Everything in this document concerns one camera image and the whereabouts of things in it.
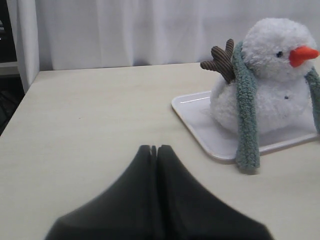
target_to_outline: tabletop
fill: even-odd
[[[318,240],[320,142],[264,155],[246,175],[204,153],[172,110],[174,97],[209,91],[217,77],[199,63],[40,72],[0,137],[0,239],[43,240],[140,145],[171,145],[203,186],[275,239]]]

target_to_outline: white tray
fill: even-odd
[[[210,94],[210,91],[206,91],[178,96],[171,105],[210,156],[233,161],[238,147],[237,136],[224,129],[210,115]],[[319,135],[314,125],[312,107],[309,106],[292,125],[259,136],[259,151],[266,154],[316,139],[319,139]]]

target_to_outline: fuzzy scarf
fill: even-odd
[[[259,136],[256,118],[257,79],[247,68],[242,56],[242,41],[232,56],[236,82],[236,100],[238,111],[238,148],[236,164],[242,170],[254,170],[260,167]],[[305,76],[309,84],[314,125],[320,133],[320,78],[315,68]]]

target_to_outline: snowman plush toy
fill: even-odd
[[[259,136],[289,126],[303,114],[310,97],[314,124],[320,132],[320,79],[314,68],[319,56],[306,26],[286,18],[258,21],[234,48],[211,49],[205,70],[219,72],[210,111],[222,127],[237,134],[240,169],[260,166]]]

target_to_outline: black eye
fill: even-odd
[[[283,55],[284,55],[284,53],[283,53],[282,51],[280,51],[280,52],[278,52],[278,53],[276,54],[276,57],[277,57],[277,58],[281,58]]]

